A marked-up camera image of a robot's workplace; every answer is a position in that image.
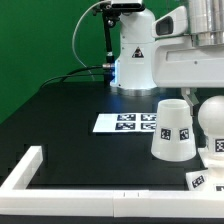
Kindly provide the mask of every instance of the upside-down cup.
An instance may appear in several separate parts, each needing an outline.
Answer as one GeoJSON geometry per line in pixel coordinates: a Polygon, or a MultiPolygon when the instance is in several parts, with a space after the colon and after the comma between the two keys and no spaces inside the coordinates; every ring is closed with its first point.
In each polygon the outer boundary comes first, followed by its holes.
{"type": "Polygon", "coordinates": [[[192,123],[190,107],[185,100],[160,101],[152,154],[161,160],[171,162],[192,159],[196,155],[192,123]]]}

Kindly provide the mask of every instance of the table surface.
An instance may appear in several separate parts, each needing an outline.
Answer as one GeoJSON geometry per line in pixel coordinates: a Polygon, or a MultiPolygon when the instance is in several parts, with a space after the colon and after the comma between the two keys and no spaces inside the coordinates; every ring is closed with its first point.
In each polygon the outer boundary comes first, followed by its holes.
{"type": "MultiPolygon", "coordinates": [[[[199,100],[222,92],[202,89],[199,100]]],[[[198,155],[185,162],[166,162],[151,154],[152,133],[92,132],[99,113],[155,113],[158,102],[166,98],[181,98],[180,90],[131,97],[112,93],[101,82],[47,85],[0,126],[0,183],[29,146],[42,145],[44,162],[29,189],[188,190],[185,173],[204,169],[198,155]]],[[[204,146],[197,116],[193,128],[197,146],[204,146]]],[[[184,219],[0,216],[0,223],[6,224],[51,222],[187,223],[184,219]]]]}

